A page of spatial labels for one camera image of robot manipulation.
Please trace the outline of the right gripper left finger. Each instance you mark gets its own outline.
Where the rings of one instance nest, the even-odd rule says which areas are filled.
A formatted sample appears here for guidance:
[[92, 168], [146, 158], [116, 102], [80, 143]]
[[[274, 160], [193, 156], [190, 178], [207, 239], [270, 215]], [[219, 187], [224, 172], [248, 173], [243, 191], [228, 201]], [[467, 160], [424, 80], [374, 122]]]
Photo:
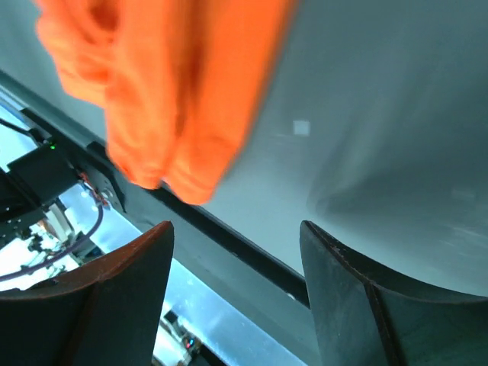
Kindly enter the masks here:
[[1, 293], [3, 365], [149, 365], [174, 248], [161, 222], [27, 290]]

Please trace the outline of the orange t-shirt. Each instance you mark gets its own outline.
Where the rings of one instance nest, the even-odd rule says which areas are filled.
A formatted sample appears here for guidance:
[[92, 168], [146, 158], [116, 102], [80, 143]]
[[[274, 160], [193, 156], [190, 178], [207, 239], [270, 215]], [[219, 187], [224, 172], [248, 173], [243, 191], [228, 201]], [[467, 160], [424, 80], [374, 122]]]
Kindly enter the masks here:
[[292, 1], [40, 1], [64, 90], [99, 106], [135, 185], [204, 204], [246, 145]]

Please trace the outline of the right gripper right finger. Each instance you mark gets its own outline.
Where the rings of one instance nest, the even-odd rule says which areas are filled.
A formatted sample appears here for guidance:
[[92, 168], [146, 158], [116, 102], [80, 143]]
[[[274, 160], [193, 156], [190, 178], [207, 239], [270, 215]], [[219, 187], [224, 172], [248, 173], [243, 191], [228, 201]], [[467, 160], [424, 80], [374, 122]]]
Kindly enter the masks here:
[[324, 365], [485, 365], [487, 299], [418, 281], [311, 221], [300, 253]]

